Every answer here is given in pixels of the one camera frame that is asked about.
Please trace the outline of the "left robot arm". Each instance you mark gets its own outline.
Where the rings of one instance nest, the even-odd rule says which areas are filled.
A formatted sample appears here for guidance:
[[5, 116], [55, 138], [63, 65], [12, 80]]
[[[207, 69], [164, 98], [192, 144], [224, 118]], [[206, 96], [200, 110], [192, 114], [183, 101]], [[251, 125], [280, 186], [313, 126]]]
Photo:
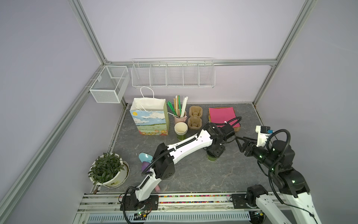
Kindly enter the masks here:
[[121, 210], [139, 210], [149, 202], [155, 187], [175, 173], [175, 164], [184, 157], [204, 149], [211, 158], [219, 158], [225, 151], [225, 144], [234, 137], [237, 140], [234, 125], [240, 123], [242, 117], [235, 117], [224, 123], [207, 122], [193, 136], [175, 144], [158, 145], [152, 161], [143, 170], [144, 180], [137, 187], [128, 187], [121, 201]]

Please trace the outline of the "green paper cup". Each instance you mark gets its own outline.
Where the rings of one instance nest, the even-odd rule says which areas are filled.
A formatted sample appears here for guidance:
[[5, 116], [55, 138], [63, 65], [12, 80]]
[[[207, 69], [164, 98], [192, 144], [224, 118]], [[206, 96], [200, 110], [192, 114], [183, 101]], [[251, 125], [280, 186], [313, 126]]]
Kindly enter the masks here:
[[217, 160], [217, 158], [216, 157], [211, 157], [211, 156], [207, 156], [207, 158], [208, 158], [208, 160], [209, 161], [216, 161]]

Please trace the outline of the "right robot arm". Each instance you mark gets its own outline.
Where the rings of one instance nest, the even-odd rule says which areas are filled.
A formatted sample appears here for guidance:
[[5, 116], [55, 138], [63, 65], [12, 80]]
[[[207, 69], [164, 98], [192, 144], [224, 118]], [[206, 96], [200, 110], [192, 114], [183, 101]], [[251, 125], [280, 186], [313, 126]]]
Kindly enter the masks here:
[[286, 129], [273, 132], [270, 127], [257, 126], [257, 139], [236, 137], [240, 152], [254, 157], [257, 164], [268, 168], [273, 194], [281, 204], [291, 208], [299, 224], [319, 224], [310, 189], [304, 176], [293, 167], [295, 152], [290, 146], [291, 134]]

